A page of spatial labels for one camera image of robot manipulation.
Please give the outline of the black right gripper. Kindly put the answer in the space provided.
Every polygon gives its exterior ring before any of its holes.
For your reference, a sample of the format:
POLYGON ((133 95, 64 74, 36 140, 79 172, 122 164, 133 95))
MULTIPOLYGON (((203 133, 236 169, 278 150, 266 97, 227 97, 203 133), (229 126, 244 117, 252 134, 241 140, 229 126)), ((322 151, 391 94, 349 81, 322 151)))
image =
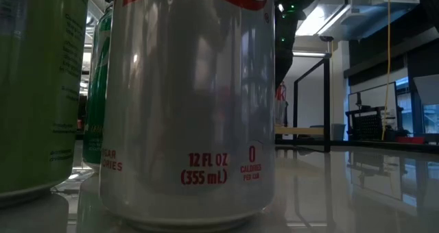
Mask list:
POLYGON ((275 27, 275 89, 277 89, 293 61, 293 46, 298 19, 277 19, 275 27))

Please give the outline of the silver Diet Coke can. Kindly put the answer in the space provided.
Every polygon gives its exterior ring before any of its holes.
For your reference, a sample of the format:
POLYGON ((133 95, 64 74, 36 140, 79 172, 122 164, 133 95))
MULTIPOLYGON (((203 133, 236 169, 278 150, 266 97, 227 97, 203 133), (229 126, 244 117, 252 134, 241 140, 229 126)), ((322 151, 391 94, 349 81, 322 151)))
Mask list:
POLYGON ((279 87, 276 89, 275 94, 275 124, 278 126, 287 126, 287 87, 285 82, 281 82, 279 87))
POLYGON ((150 230, 274 199, 274 0, 113 0, 99 197, 150 230))

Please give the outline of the green Sprite can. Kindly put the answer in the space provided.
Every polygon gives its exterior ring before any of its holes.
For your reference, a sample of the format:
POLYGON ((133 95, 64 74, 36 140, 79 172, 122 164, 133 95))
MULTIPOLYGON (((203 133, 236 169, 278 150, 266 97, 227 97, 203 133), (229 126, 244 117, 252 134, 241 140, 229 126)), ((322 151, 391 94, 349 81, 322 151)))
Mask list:
POLYGON ((101 160, 112 11, 110 3, 95 26, 86 103, 82 159, 96 173, 101 160))

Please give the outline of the light green beverage can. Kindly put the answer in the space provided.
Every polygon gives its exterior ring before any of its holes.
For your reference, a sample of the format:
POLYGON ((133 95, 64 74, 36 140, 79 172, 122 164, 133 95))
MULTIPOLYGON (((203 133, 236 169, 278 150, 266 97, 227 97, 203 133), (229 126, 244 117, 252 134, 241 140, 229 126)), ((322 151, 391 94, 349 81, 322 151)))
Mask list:
POLYGON ((88 0, 0 0, 0 208, 71 174, 88 0))

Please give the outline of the grey bin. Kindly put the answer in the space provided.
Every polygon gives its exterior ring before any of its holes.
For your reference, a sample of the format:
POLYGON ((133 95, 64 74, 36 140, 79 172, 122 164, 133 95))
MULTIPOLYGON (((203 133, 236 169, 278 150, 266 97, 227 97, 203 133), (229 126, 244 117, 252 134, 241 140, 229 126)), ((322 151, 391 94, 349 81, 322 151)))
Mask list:
POLYGON ((343 123, 333 123, 331 125, 331 140, 343 141, 345 127, 346 125, 343 123))

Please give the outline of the black perforated rack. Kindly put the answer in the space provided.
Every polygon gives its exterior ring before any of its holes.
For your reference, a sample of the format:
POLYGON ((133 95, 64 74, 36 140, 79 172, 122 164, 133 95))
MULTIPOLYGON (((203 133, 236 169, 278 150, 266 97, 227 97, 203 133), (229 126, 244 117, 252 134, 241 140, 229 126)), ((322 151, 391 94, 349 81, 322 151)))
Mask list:
POLYGON ((348 118, 348 140, 384 140, 395 142, 397 137, 408 137, 402 125, 403 108, 397 106, 385 111, 384 106, 362 106, 345 112, 348 118))

